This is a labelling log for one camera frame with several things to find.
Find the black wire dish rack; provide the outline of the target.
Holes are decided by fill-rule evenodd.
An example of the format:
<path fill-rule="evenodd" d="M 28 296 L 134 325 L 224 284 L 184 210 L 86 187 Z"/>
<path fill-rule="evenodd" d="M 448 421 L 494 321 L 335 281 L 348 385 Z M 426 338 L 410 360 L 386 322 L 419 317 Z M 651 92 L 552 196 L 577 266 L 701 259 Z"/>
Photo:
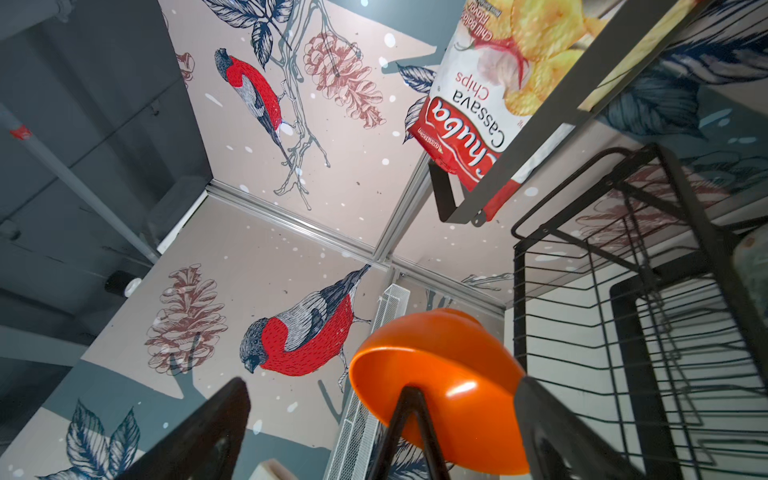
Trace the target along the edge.
<path fill-rule="evenodd" d="M 670 152 L 613 147 L 513 227 L 512 350 L 643 479 L 767 475 L 767 324 L 733 264 L 767 225 Z"/>

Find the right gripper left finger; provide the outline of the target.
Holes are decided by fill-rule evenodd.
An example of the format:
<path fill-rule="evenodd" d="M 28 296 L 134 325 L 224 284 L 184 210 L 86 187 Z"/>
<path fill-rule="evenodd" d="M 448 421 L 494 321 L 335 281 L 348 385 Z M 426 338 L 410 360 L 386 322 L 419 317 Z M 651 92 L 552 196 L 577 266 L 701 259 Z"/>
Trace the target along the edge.
<path fill-rule="evenodd" d="M 119 477 L 231 479 L 250 407 L 245 382 L 230 380 Z"/>

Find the grey green patterned bowl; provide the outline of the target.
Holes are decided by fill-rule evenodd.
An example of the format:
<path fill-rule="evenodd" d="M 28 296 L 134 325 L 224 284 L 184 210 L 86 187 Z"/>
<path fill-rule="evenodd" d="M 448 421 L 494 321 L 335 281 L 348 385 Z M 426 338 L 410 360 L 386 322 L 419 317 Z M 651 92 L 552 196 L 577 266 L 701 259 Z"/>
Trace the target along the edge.
<path fill-rule="evenodd" d="M 733 264 L 758 312 L 767 324 L 767 225 L 748 233 L 735 248 Z"/>

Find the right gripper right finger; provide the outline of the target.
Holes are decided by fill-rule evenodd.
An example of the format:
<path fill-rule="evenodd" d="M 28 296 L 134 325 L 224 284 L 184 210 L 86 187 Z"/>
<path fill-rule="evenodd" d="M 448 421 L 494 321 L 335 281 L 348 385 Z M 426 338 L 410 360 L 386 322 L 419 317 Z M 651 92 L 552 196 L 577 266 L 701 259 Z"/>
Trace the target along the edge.
<path fill-rule="evenodd" d="M 532 478 L 645 477 L 534 378 L 520 381 L 514 406 Z"/>

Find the orange plastic bowl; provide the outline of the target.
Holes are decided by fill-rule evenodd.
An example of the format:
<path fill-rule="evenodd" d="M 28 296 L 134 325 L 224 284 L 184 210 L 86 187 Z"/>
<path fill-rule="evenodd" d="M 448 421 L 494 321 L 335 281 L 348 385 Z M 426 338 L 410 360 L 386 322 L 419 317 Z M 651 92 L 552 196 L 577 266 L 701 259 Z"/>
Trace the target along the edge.
<path fill-rule="evenodd" d="M 397 318 L 354 357 L 369 373 L 380 368 L 383 385 L 370 407 L 382 424 L 391 424 L 402 389 L 413 386 L 448 462 L 491 475 L 529 473 L 514 407 L 526 373 L 472 316 L 443 308 Z"/>

